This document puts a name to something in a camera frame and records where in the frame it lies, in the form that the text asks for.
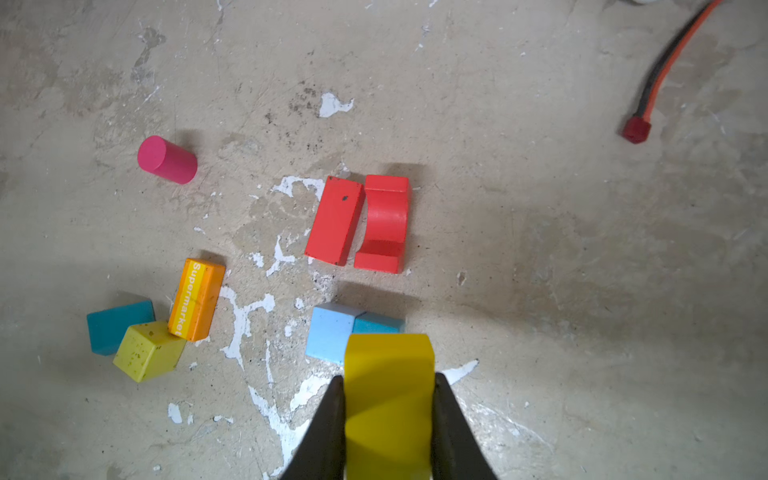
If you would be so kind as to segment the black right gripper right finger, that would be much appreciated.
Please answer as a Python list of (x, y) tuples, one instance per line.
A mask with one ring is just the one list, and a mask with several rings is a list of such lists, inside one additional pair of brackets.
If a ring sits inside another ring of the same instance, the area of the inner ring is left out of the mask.
[(497, 479), (442, 373), (435, 374), (430, 455), (435, 480)]

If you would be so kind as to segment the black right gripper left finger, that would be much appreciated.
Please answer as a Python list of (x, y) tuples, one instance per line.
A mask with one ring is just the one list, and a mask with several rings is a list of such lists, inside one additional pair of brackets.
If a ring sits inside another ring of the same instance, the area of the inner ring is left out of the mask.
[(346, 404), (341, 375), (334, 376), (281, 479), (343, 479)]

